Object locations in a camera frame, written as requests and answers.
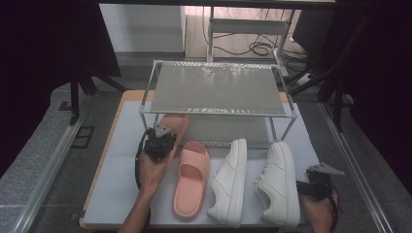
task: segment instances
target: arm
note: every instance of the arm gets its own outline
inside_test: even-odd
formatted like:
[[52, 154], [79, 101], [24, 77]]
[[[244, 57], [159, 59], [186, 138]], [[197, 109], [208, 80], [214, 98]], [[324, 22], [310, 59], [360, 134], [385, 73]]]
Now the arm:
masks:
[[155, 196], [160, 182], [166, 173], [166, 161], [153, 163], [150, 158], [142, 153], [140, 156], [140, 182], [142, 184], [136, 201], [128, 214], [120, 233], [141, 232], [148, 216], [151, 202]]
[[[315, 201], [312, 197], [304, 194], [301, 197], [306, 217], [312, 226], [313, 232], [330, 233], [333, 215], [329, 200]], [[332, 198], [338, 203], [338, 196], [335, 190], [332, 192]]]

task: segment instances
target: glass shelf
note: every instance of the glass shelf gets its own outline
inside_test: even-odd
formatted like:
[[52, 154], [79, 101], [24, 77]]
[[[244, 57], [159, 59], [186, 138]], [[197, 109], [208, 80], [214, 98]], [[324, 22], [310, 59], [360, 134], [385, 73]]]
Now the glass shelf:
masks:
[[[153, 80], [156, 80], [154, 99], [148, 104], [147, 95]], [[286, 93], [279, 92], [277, 81], [282, 83]], [[195, 130], [197, 135], [202, 132], [202, 140], [189, 138], [184, 141], [227, 146], [234, 139], [248, 137], [250, 132], [249, 141], [257, 148], [265, 148], [278, 139], [273, 117], [291, 120], [280, 139], [286, 137], [297, 118], [277, 65], [181, 61], [154, 62], [139, 113], [145, 128], [148, 128], [146, 114], [156, 114], [154, 123], [159, 114], [190, 115], [190, 124], [198, 129], [214, 128]], [[262, 132], [267, 125], [271, 132]], [[210, 140], [217, 135], [221, 136], [217, 142]]]

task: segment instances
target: sneaker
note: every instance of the sneaker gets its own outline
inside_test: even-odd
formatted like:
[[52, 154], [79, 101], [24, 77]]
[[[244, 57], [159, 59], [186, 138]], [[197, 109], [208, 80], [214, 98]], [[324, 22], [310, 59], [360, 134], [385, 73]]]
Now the sneaker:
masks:
[[230, 153], [215, 173], [210, 186], [215, 192], [216, 204], [207, 215], [231, 227], [239, 227], [242, 216], [243, 187], [246, 175], [246, 140], [235, 140]]
[[266, 166], [257, 178], [256, 193], [263, 202], [263, 221], [296, 227], [300, 220], [293, 156], [287, 143], [278, 141], [267, 151]]

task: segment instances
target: pink slide sandal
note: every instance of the pink slide sandal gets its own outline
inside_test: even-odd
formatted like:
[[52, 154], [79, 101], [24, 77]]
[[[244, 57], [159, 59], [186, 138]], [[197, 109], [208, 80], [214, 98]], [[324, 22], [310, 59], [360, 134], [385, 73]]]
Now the pink slide sandal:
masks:
[[172, 133], [177, 134], [175, 146], [173, 147], [172, 151], [170, 151], [170, 155], [167, 160], [167, 168], [169, 168], [173, 161], [173, 157], [176, 153], [176, 149], [178, 148], [178, 145], [180, 144], [180, 141], [182, 140], [183, 135], [185, 134], [186, 129], [188, 128], [189, 116], [178, 115], [178, 114], [167, 114], [161, 119], [159, 124], [162, 124], [166, 127], [171, 128]]
[[188, 142], [183, 146], [174, 200], [177, 216], [192, 218], [199, 214], [209, 178], [209, 168], [209, 153], [203, 144]]

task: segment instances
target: white wall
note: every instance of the white wall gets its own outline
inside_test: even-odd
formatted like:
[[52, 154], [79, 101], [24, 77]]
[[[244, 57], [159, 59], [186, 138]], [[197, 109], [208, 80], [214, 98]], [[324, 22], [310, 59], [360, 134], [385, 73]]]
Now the white wall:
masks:
[[116, 52], [185, 50], [185, 9], [100, 4]]

